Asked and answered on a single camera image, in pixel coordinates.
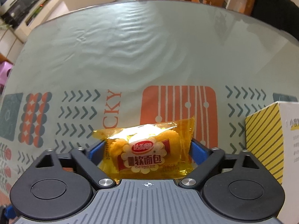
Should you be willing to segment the yellow bread packet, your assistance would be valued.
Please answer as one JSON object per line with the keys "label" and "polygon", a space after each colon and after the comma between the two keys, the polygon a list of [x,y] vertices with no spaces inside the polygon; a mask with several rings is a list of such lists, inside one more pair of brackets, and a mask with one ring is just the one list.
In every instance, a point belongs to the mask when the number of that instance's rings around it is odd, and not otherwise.
{"label": "yellow bread packet", "polygon": [[176,179],[194,169],[189,151],[195,119],[93,131],[104,141],[99,168],[110,178]]}

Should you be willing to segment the white tablet box lid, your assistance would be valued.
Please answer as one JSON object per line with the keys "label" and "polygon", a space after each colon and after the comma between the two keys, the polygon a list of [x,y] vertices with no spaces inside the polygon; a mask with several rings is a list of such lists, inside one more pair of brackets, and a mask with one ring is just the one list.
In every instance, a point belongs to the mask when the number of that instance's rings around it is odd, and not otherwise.
{"label": "white tablet box lid", "polygon": [[298,223],[298,103],[278,101],[247,116],[245,134],[246,148],[284,189],[279,220]]}

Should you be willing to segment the patterned plastic tablecloth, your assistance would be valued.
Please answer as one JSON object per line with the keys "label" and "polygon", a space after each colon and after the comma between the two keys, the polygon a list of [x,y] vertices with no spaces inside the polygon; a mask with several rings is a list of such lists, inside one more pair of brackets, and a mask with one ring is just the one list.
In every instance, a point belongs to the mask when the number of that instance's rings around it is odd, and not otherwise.
{"label": "patterned plastic tablecloth", "polygon": [[249,16],[185,1],[77,10],[29,35],[1,96],[1,202],[45,150],[92,132],[194,117],[195,138],[245,147],[245,118],[298,100],[298,41]]}

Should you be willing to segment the purple plastic stool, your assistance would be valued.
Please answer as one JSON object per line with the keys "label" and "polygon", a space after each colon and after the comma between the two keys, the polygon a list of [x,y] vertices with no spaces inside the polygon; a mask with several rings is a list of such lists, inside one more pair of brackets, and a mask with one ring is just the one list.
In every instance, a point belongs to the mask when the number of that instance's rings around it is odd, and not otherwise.
{"label": "purple plastic stool", "polygon": [[4,61],[0,65],[0,87],[1,93],[4,90],[5,84],[8,80],[9,74],[12,70],[13,65],[7,61]]}

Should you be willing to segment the white tv cabinet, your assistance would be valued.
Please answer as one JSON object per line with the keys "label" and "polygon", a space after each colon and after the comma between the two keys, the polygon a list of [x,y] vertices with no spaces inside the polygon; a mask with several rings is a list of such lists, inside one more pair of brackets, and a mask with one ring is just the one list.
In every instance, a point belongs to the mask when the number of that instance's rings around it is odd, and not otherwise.
{"label": "white tv cabinet", "polygon": [[14,63],[33,29],[62,0],[1,0],[1,54]]}

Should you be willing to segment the black chair cover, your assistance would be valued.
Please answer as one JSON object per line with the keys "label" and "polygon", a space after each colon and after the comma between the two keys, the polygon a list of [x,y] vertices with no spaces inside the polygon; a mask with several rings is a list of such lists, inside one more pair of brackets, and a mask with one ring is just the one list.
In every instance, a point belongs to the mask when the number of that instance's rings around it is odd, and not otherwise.
{"label": "black chair cover", "polygon": [[291,0],[255,0],[250,16],[298,39],[298,6]]}

